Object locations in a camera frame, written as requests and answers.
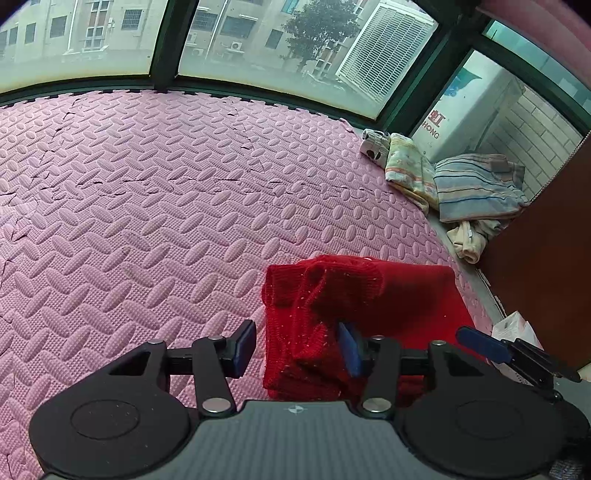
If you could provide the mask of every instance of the brick wall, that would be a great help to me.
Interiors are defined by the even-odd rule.
[[[538,193],[562,166],[582,136],[546,101],[525,92],[499,119],[480,145],[480,153],[502,153],[525,165],[524,192]]]

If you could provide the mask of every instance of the folded towel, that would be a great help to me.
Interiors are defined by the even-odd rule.
[[[459,227],[450,230],[447,237],[453,244],[453,249],[459,258],[475,264],[486,247],[486,238],[478,233],[470,222],[462,222]]]
[[[504,155],[463,154],[435,166],[442,222],[510,219],[530,204],[521,191],[525,167]]]
[[[386,180],[420,207],[425,215],[429,206],[437,210],[439,200],[433,180],[434,167],[411,138],[366,129],[359,151],[384,168]]]
[[[364,382],[345,370],[338,322],[354,323],[364,336],[397,338],[405,348],[425,349],[433,339],[456,343],[457,328],[473,323],[455,280],[447,266],[338,255],[271,265],[261,293],[263,386],[277,400],[357,400]]]

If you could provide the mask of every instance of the pink foam floor mat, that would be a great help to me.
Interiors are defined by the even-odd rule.
[[[449,265],[490,332],[424,215],[359,143],[345,121],[205,94],[0,109],[0,479],[42,474],[27,428],[45,399],[152,338],[187,347],[254,319],[255,355],[230,387],[237,403],[266,398],[270,264],[344,254]],[[171,393],[194,406],[188,377]]]

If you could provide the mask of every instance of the blue gripper pad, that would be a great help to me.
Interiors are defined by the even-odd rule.
[[[242,332],[236,341],[236,353],[233,358],[233,366],[235,377],[240,378],[246,372],[248,364],[251,361],[252,354],[256,349],[256,325],[254,322],[250,323],[248,327]]]
[[[362,367],[359,346],[348,326],[344,323],[339,323],[339,348],[349,375],[354,378],[361,377]]]
[[[485,356],[496,364],[508,364],[513,359],[511,351],[504,343],[474,328],[458,328],[456,340],[460,345]]]

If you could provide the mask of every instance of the red knitted sweater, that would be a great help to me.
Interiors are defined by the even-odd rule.
[[[404,348],[420,349],[435,339],[455,343],[457,328],[473,325],[453,270],[439,265],[321,255],[270,266],[262,301],[267,313],[263,385],[277,400],[358,398],[364,381],[351,379],[345,370],[335,335],[338,322],[354,323],[364,336],[390,336]]]

